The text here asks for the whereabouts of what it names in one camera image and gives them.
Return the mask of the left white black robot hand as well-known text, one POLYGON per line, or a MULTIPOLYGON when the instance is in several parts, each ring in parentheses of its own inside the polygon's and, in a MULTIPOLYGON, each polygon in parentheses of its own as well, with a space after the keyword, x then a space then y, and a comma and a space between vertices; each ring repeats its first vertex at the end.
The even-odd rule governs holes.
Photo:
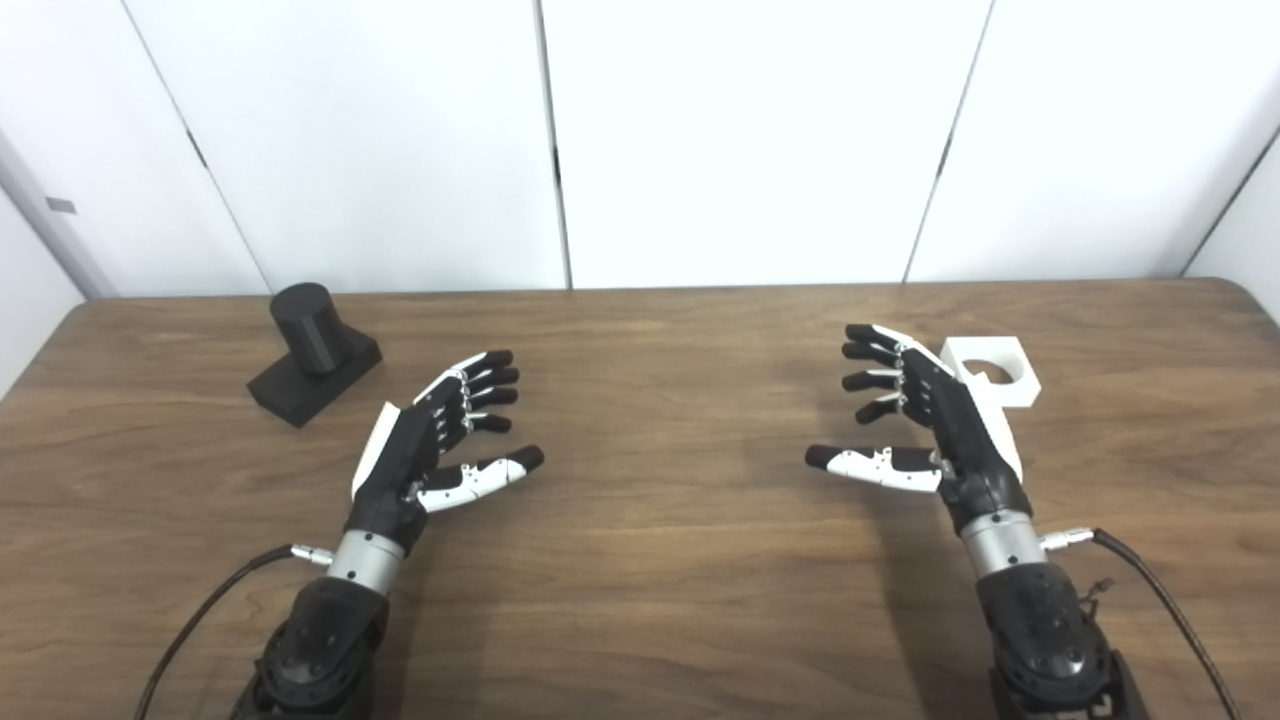
POLYGON ((430 515, 475 502, 543 465, 545 455, 535 445, 443 462, 470 436, 511 430, 511 419, 489 409, 517 402, 518 378, 513 352, 490 350, 445 369, 407 406, 385 404, 357 464, 344 529, 411 553, 430 515))

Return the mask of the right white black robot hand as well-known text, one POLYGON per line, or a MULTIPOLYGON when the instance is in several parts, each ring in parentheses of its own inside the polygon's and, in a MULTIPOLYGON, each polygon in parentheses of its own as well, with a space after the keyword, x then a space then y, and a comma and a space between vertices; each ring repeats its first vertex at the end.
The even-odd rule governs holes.
POLYGON ((934 443, 923 448, 813 445, 804 455, 808 466, 890 489, 938 495, 956 532, 986 516, 1033 516, 1011 428, 989 389, 961 378, 909 334, 850 324, 846 337, 846 359, 878 366, 846 375, 844 389, 884 391, 856 411, 856 423, 904 416, 929 430, 934 443))

